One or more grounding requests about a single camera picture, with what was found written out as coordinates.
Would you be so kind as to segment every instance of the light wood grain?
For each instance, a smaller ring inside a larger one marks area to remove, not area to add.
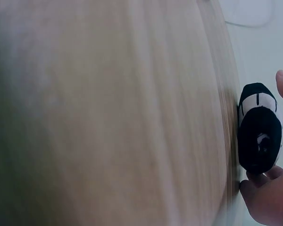
[[[0,0],[0,210],[239,225],[238,87],[216,0]]]

